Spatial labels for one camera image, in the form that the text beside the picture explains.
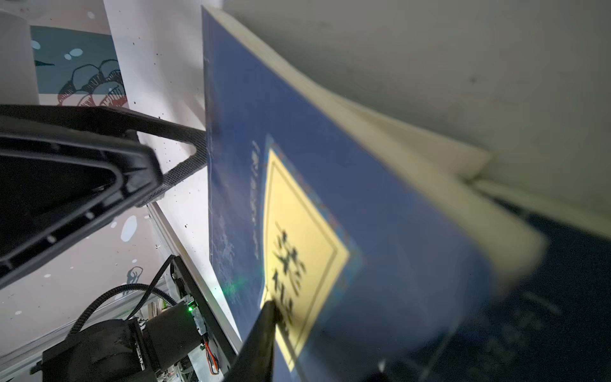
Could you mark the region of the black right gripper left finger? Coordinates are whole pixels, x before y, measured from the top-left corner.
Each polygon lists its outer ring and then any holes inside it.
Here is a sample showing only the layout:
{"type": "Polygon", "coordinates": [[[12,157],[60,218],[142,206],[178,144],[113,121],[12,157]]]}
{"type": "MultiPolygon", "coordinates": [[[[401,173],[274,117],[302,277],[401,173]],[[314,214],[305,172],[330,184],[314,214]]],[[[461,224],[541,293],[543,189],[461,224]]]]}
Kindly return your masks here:
{"type": "Polygon", "coordinates": [[[203,130],[126,108],[1,107],[7,287],[208,162],[203,130]]]}

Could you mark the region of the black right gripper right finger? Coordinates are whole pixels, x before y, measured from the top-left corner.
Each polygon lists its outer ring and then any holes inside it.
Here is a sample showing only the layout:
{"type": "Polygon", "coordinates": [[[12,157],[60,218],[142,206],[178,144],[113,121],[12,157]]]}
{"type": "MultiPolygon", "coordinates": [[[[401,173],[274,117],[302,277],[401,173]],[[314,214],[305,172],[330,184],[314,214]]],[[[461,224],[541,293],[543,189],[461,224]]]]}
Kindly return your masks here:
{"type": "Polygon", "coordinates": [[[280,319],[275,302],[265,302],[235,362],[224,375],[224,382],[273,380],[275,331],[280,319]]]}

